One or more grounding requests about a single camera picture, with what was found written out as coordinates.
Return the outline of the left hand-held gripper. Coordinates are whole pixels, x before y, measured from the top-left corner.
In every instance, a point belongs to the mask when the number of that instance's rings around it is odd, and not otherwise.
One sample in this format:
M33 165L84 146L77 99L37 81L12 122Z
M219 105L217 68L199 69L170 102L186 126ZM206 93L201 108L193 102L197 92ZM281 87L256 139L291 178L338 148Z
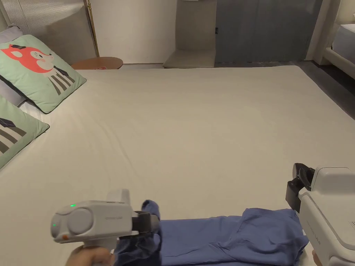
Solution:
M108 193L106 200L74 203L58 210L50 232L56 243L82 242L85 247L116 247L120 238L143 236L159 228L159 218L134 211L128 189Z

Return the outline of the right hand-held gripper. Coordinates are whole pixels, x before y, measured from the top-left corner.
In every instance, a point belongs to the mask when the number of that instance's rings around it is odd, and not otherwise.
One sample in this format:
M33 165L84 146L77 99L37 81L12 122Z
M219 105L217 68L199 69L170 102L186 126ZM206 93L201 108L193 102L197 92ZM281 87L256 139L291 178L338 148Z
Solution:
M293 165L286 202L324 266L355 264L355 175L347 167Z

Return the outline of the person's left hand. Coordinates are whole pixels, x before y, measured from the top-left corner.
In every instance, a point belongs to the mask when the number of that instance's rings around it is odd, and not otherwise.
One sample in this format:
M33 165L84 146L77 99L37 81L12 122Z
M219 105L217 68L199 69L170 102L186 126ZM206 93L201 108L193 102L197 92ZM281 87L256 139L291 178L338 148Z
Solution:
M66 266L92 266L93 264L112 266L114 262L114 254L106 248L80 246L72 251Z

